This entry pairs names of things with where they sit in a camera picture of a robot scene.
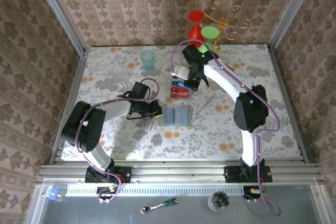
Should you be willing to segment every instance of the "floral wallpaper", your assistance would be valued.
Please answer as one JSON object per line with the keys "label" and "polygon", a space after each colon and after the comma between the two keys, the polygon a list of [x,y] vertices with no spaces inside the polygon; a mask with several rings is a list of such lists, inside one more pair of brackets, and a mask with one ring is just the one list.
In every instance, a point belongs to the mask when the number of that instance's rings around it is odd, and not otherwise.
{"label": "floral wallpaper", "polygon": [[[193,26],[187,18],[200,9],[218,18],[213,2],[225,5],[224,15],[233,17],[232,24],[242,26],[244,19],[254,27],[236,31],[235,44],[266,44],[269,42],[290,0],[60,0],[70,22],[86,47],[116,45],[176,45],[188,37]],[[241,11],[231,10],[241,6]],[[206,18],[202,26],[210,25]]]}
{"label": "floral wallpaper", "polygon": [[0,223],[23,223],[78,55],[46,0],[0,0]]}
{"label": "floral wallpaper", "polygon": [[304,0],[277,60],[312,162],[336,209],[336,0]]}

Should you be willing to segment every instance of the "plastic cup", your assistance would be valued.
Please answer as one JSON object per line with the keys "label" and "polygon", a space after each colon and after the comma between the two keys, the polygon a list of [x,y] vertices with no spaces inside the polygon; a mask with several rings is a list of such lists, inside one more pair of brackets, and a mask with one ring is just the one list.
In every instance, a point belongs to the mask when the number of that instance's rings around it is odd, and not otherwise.
{"label": "plastic cup", "polygon": [[152,50],[145,50],[141,53],[142,64],[146,70],[155,69],[155,53]]}
{"label": "plastic cup", "polygon": [[208,205],[212,211],[224,210],[229,205],[229,197],[225,192],[217,191],[209,197]]}
{"label": "plastic cup", "polygon": [[116,83],[129,81],[128,70],[125,64],[118,64],[112,68],[112,75]]}

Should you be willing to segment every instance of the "red object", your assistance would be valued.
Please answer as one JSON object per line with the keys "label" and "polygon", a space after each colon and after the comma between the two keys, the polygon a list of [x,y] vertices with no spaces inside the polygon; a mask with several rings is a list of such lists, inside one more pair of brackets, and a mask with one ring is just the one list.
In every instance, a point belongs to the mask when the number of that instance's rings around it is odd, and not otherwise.
{"label": "red object", "polygon": [[[205,38],[201,34],[202,28],[198,25],[197,22],[200,22],[204,18],[204,12],[201,10],[193,10],[192,12],[189,13],[188,19],[192,22],[195,22],[195,25],[191,28],[189,32],[189,39],[199,39],[201,41],[205,41]],[[200,42],[193,42],[190,41],[189,45],[195,44],[196,47],[200,47],[202,44]]]}
{"label": "red object", "polygon": [[189,90],[181,87],[171,87],[170,96],[173,98],[188,98]]}

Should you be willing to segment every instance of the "gray floor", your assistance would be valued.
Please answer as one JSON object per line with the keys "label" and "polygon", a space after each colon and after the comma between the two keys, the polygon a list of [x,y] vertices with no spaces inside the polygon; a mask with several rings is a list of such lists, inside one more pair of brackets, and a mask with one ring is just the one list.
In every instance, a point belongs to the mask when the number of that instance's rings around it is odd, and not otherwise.
{"label": "gray floor", "polygon": [[213,212],[208,197],[179,197],[179,204],[141,214],[143,206],[154,206],[171,197],[119,197],[99,204],[94,197],[66,197],[63,202],[47,200],[40,223],[320,223],[309,187],[269,186],[267,197],[281,208],[281,217],[272,216],[261,202],[230,197],[227,209]]}

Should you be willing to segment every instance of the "green handle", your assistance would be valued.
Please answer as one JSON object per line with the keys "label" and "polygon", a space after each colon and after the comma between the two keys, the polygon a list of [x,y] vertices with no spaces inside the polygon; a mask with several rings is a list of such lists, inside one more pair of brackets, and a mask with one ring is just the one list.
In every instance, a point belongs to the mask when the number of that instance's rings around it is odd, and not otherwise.
{"label": "green handle", "polygon": [[163,203],[163,207],[172,207],[175,206],[178,202],[179,200],[177,198],[169,199]]}

